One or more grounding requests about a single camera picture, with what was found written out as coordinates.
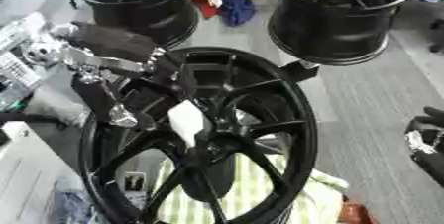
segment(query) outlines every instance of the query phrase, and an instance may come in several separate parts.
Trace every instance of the white foam block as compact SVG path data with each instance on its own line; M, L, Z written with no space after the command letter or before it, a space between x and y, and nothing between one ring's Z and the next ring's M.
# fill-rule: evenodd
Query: white foam block
M194 104L186 100L168 111L172 129L190 147L196 145L195 135L204 129L205 115Z

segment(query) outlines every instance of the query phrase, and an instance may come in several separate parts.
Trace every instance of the gloved hand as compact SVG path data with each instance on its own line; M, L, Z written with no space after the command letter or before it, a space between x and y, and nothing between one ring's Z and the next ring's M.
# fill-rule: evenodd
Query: gloved hand
M412 159L444 186L444 111L425 107L424 113L410 121L405 138Z
M81 128L90 110L50 86L42 85L35 90L25 113L54 117L66 125Z

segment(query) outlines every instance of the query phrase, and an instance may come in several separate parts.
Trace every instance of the blue cloth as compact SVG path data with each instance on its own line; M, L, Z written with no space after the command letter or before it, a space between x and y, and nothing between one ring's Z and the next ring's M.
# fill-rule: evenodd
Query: blue cloth
M250 20L256 12L252 0L222 0L219 15L231 27L239 26Z

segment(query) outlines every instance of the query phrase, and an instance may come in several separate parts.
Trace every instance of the black alloy wheel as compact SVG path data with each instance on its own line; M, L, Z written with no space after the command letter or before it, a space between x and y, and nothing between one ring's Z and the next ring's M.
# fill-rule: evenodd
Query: black alloy wheel
M166 224L158 218L159 208L175 188L182 186L191 198L208 203L216 224L285 223L293 200L314 168L317 153L316 121L302 90L275 65L238 50L188 48L170 56L183 64L178 75L162 84L153 78L119 83L126 107L153 117L153 128L123 129L97 123L94 116L88 118L79 166L95 206L112 223ZM195 91L182 84L187 73L196 80ZM212 130L201 136L195 149L186 146L167 118L167 111L184 99L195 103L212 124ZM258 121L241 123L239 112ZM285 137L269 147L261 142L261 137L269 134ZM162 151L173 161L174 171L138 208L125 197L116 170L147 149ZM269 151L285 156L284 172L267 158ZM233 182L229 173L234 172L230 162L234 154L245 155L260 167L273 190L256 207L228 220L218 198ZM227 177L217 173L221 169Z
M273 41L287 53L326 64L350 65L378 56L405 0L281 0L269 21Z
M167 48L188 38L198 21L191 0L84 1L92 7L98 25L146 35Z

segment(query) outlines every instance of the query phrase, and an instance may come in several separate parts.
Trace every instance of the concrete floor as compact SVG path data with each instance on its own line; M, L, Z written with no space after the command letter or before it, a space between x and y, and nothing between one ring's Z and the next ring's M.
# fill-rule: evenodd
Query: concrete floor
M258 12L242 27L226 27L218 17L201 20L180 46L238 48L283 64L289 56L266 30L277 0L254 1ZM0 23L36 10L56 23L91 21L91 9L79 5L74 11L67 0L0 0ZM409 158L402 137L408 120L423 106L444 107L444 56L428 51L441 36L428 26L440 16L442 4L406 2L381 57L349 67L322 66L318 77L300 84L319 122L317 168L349 181L349 196L368 205L384 224L444 220L444 190ZM67 82L68 76L54 85L69 92ZM60 141L51 139L67 155L70 148Z

